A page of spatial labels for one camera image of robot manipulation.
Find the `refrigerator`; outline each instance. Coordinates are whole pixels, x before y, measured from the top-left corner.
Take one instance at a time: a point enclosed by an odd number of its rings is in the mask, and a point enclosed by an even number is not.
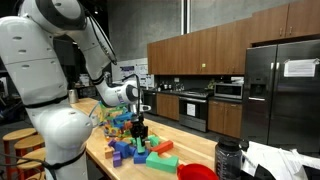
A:
[[[241,138],[320,152],[320,41],[247,49]]]

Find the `stool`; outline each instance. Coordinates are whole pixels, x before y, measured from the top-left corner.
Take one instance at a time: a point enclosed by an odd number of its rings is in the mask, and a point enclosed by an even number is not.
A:
[[[45,172],[41,172],[29,177],[27,180],[45,180]]]
[[[32,151],[32,152],[26,154],[23,157],[24,158],[31,158],[31,159],[39,159],[41,161],[44,161],[45,156],[46,156],[46,149],[40,148],[40,149],[37,149],[35,151]],[[25,162],[25,160],[20,159],[20,160],[18,160],[17,163],[23,163],[23,162]],[[17,168],[18,168],[18,173],[19,173],[19,179],[25,180],[27,178],[28,174],[25,174],[24,171],[28,171],[33,168],[38,168],[39,166],[41,166],[41,163],[35,162],[35,161],[31,161],[31,162],[28,162],[25,164],[18,165]]]
[[[2,138],[3,145],[4,145],[4,153],[10,154],[10,141],[21,140],[21,139],[26,138],[28,136],[34,135],[36,133],[37,133],[37,131],[34,128],[26,128],[26,129],[13,131],[9,134],[6,134]],[[5,157],[5,163],[11,164],[10,158]],[[16,168],[12,168],[10,166],[7,166],[6,167],[7,180],[11,180],[12,173],[14,173],[16,171],[17,171]]]
[[[17,156],[24,156],[27,154],[27,149],[32,148],[32,150],[37,150],[41,148],[41,145],[44,143],[44,140],[40,134],[32,135],[18,141],[14,145]]]

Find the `red bowl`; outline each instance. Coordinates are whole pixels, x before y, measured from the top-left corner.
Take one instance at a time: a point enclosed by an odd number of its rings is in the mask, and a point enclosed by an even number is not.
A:
[[[218,176],[208,167],[201,164],[179,165],[179,180],[218,180]]]

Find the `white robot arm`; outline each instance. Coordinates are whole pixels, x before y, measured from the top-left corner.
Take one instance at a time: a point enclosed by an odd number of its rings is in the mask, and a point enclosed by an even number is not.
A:
[[[86,180],[83,152],[92,123],[66,100],[67,82],[53,50],[53,37],[64,34],[77,42],[84,54],[104,105],[126,103],[135,111],[140,101],[137,82],[128,80],[115,88],[104,82],[102,70],[110,62],[116,63],[116,58],[101,27],[77,0],[25,0],[18,17],[0,19],[0,56],[34,127],[44,137],[46,162],[63,164],[59,169],[46,168],[47,179]],[[148,128],[139,111],[138,105],[131,132],[142,140]]]

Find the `black container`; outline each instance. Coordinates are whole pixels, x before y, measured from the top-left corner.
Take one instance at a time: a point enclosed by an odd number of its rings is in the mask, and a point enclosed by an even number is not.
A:
[[[242,152],[239,143],[220,138],[215,151],[215,172],[219,180],[240,180]]]

